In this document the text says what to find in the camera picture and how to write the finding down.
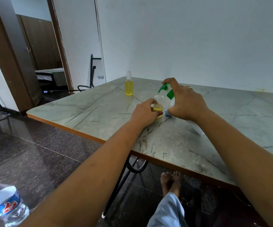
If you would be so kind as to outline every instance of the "spray bottle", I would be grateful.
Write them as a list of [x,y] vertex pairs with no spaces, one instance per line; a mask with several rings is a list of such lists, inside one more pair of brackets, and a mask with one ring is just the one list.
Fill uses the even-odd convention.
[[[161,89],[164,89],[164,90],[167,91],[167,90],[168,90],[168,84],[164,84],[164,85],[161,87]],[[175,104],[175,98],[174,98],[174,92],[173,92],[173,90],[171,90],[171,91],[168,92],[167,97],[168,97],[169,99],[171,99],[170,106],[169,106],[168,108],[173,107],[174,104]],[[165,115],[171,117],[171,115],[168,113],[168,108],[167,108],[167,110],[165,111]],[[186,120],[186,121],[187,121],[187,123],[188,123],[190,126],[192,126],[193,129],[195,129],[195,131],[196,131],[199,135],[203,135],[203,134],[204,134],[203,130],[202,130],[195,122],[193,122],[193,121],[191,121],[191,120]]]

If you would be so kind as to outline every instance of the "green spray trigger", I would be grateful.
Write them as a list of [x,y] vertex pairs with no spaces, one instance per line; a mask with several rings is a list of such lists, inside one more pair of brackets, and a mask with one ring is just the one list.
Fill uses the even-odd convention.
[[167,91],[167,90],[168,90],[168,85],[169,85],[169,84],[167,84],[167,83],[163,84],[163,86],[159,89],[159,91],[158,91],[157,93],[160,93],[161,90]]

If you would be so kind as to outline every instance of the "table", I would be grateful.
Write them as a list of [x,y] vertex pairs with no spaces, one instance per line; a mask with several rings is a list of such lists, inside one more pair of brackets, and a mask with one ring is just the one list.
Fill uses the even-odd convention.
[[[133,96],[126,96],[125,80],[122,77],[47,103],[27,111],[27,115],[104,143],[130,119],[136,105],[154,97],[162,85],[158,80],[132,78]],[[189,86],[203,95],[210,109],[273,154],[273,93]],[[165,99],[167,108],[170,100]],[[156,119],[140,134],[131,154],[208,183],[237,188],[206,135],[198,135],[178,118],[163,115]]]

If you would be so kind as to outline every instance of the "bottle label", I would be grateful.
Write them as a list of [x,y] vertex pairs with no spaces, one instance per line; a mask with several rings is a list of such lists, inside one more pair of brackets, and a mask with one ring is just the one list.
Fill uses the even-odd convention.
[[21,197],[16,191],[6,202],[0,205],[0,216],[10,213],[13,211],[21,202]]

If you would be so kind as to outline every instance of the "water bottle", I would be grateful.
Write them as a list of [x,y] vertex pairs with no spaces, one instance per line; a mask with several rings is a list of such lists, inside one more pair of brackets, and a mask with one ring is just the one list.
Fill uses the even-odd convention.
[[6,227],[18,226],[29,215],[15,186],[0,183],[0,218]]

